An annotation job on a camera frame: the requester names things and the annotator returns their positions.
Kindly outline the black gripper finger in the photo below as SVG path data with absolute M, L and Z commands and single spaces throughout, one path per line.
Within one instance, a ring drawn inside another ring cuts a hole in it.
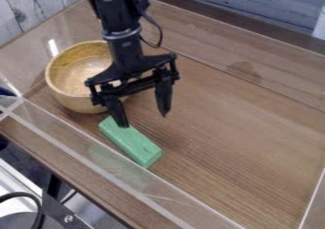
M 173 81 L 170 78 L 162 78 L 157 81 L 156 98 L 160 112 L 164 116 L 166 116 L 172 109 L 173 98 Z
M 113 115 L 114 121 L 120 127 L 128 128 L 130 126 L 129 119 L 121 100 L 116 97 L 105 99 L 106 107 Z

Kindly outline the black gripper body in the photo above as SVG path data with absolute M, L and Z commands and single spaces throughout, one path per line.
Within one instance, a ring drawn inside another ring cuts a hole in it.
M 90 89 L 92 101 L 100 104 L 100 93 L 97 86 L 121 80 L 128 81 L 141 76 L 144 72 L 165 64 L 176 67 L 177 55 L 173 53 L 164 55 L 145 56 L 141 45 L 140 32 L 122 32 L 121 34 L 104 32 L 104 39 L 109 43 L 113 55 L 113 64 L 100 74 L 86 80 Z

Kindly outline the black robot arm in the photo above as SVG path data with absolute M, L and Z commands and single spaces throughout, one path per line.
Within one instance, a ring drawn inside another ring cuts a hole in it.
M 104 39 L 109 43 L 113 63 L 106 70 L 86 80 L 92 102 L 108 108 L 118 126 L 130 126 L 121 99 L 146 89 L 156 90 L 160 112 L 172 109 L 173 85 L 181 79 L 177 55 L 145 55 L 141 19 L 149 0 L 88 0 L 102 23 Z

